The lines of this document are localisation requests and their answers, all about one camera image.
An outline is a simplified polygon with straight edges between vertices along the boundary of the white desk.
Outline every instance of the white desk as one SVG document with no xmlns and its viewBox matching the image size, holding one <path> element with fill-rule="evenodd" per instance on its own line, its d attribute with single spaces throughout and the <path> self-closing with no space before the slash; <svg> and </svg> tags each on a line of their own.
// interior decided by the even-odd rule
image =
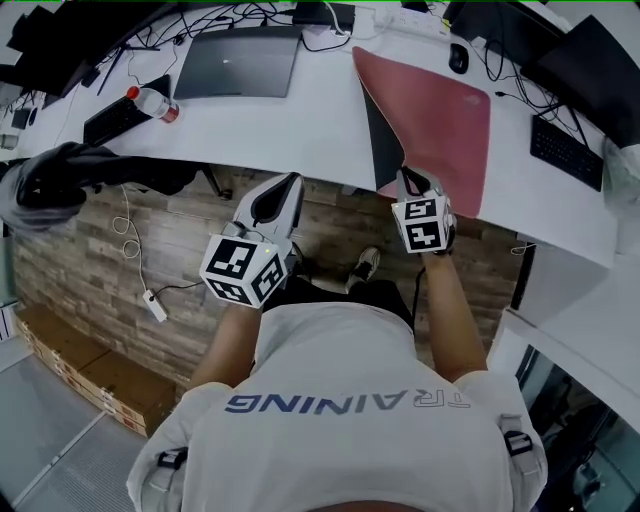
<svg viewBox="0 0 640 512">
<path fill-rule="evenodd" d="M 190 13 L 193 19 L 198 14 Z M 245 21 L 240 26 L 258 24 Z M 357 7 L 356 36 L 374 34 L 373 10 Z M 335 41 L 331 34 L 315 38 L 312 47 Z M 175 48 L 178 61 L 171 68 L 173 86 L 191 41 Z M 359 45 L 382 57 L 415 65 L 489 92 L 492 98 L 489 159 L 479 219 L 512 229 L 610 267 L 617 237 L 617 220 L 595 192 L 541 160 L 529 155 L 532 110 L 513 98 L 498 98 L 501 90 L 516 94 L 513 79 L 491 82 L 484 65 L 469 49 L 469 71 L 456 75 L 448 67 L 449 45 L 426 38 L 385 31 L 368 41 L 344 48 L 309 53 L 302 45 L 286 98 L 220 97 L 180 102 L 177 122 L 145 123 L 114 139 L 107 147 L 123 155 L 191 160 L 275 172 L 295 171 L 308 178 L 375 190 L 373 158 L 364 99 L 350 48 Z M 127 52 L 99 97 L 102 76 L 90 89 L 81 86 L 67 98 L 38 112 L 32 127 L 20 134 L 17 150 L 1 151 L 0 159 L 33 156 L 65 141 L 82 141 L 86 119 L 134 84 L 127 75 Z M 161 52 L 138 52 L 131 72 L 142 82 L 161 75 L 173 61 L 171 44 Z M 512 74 L 505 61 L 504 76 Z M 529 88 L 534 101 L 541 98 Z M 571 125 L 568 113 L 563 119 Z M 14 133 L 10 118 L 2 133 Z M 590 147 L 600 152 L 602 134 L 580 118 Z"/>
</svg>

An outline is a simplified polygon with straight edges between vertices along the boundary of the red mouse pad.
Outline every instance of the red mouse pad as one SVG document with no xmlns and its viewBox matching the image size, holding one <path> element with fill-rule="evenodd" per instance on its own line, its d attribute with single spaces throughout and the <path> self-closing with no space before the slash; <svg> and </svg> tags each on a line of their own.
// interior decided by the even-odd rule
<svg viewBox="0 0 640 512">
<path fill-rule="evenodd" d="M 477 217 L 489 153 L 491 101 L 479 89 L 353 48 L 378 192 L 396 197 L 402 165 L 440 179 L 453 210 Z"/>
</svg>

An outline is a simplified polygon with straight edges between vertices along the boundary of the cube with markers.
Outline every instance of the cube with markers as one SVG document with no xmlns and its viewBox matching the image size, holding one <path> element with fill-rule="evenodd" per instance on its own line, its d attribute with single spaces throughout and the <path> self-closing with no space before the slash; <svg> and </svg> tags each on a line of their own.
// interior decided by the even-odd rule
<svg viewBox="0 0 640 512">
<path fill-rule="evenodd" d="M 286 270 L 275 244 L 213 235 L 200 276 L 219 299 L 259 308 L 286 277 Z"/>
<path fill-rule="evenodd" d="M 394 203 L 391 210 L 407 252 L 446 249 L 455 222 L 447 196 L 429 190 L 420 199 Z"/>
</svg>

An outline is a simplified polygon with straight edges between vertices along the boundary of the bottle cap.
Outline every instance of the bottle cap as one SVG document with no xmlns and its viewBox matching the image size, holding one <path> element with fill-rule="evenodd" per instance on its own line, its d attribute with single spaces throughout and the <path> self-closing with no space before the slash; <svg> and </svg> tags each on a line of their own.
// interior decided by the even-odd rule
<svg viewBox="0 0 640 512">
<path fill-rule="evenodd" d="M 135 100 L 140 95 L 140 87 L 136 87 L 135 85 L 129 87 L 127 90 L 127 98 L 130 100 Z"/>
</svg>

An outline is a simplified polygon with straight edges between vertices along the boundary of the white plug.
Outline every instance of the white plug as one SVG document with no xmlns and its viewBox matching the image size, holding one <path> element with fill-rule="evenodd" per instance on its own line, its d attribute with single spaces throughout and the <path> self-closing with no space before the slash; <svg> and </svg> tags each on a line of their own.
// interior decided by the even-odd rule
<svg viewBox="0 0 640 512">
<path fill-rule="evenodd" d="M 167 319 L 167 312 L 158 301 L 158 298 L 154 296 L 153 290 L 147 290 L 144 292 L 142 298 L 147 303 L 147 307 L 154 314 L 158 322 L 164 322 Z"/>
</svg>

